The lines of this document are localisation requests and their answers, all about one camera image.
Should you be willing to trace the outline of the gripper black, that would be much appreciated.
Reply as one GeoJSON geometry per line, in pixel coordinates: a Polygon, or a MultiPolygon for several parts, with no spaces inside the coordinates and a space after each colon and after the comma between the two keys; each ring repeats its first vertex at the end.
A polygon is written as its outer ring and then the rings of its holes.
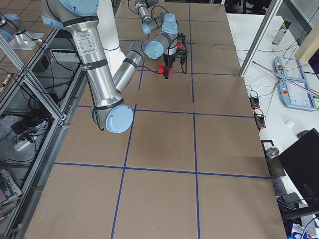
{"type": "Polygon", "coordinates": [[[165,63],[165,69],[163,76],[165,79],[169,78],[168,71],[172,68],[173,63],[175,60],[180,59],[180,64],[184,65],[187,62],[187,49],[177,49],[176,48],[169,48],[167,50],[167,54],[163,54],[163,61],[165,63]]]}
{"type": "Polygon", "coordinates": [[[177,35],[176,39],[177,39],[177,43],[178,42],[182,43],[182,48],[181,49],[186,49],[186,36],[183,33],[180,33],[180,34],[177,35]]]}

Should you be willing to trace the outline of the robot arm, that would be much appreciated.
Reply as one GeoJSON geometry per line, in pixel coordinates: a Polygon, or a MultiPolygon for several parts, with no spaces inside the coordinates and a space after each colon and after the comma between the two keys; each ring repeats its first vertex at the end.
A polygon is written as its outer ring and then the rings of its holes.
{"type": "Polygon", "coordinates": [[[159,3],[159,0],[135,1],[134,8],[141,19],[143,33],[150,35],[156,30],[159,30],[160,33],[153,39],[132,44],[131,49],[139,49],[152,59],[156,59],[162,54],[186,53],[185,35],[179,32],[175,15],[159,5],[159,3]]]}
{"type": "Polygon", "coordinates": [[[176,59],[186,68],[185,35],[178,30],[173,13],[164,10],[157,17],[150,10],[158,0],[137,0],[133,12],[142,22],[142,31],[153,39],[134,42],[127,55],[119,44],[112,3],[109,0],[44,0],[42,21],[45,25],[68,31],[74,40],[87,74],[93,101],[92,119],[101,130],[125,132],[133,122],[133,111],[121,95],[145,58],[164,60],[160,73],[169,76],[176,59]]]}

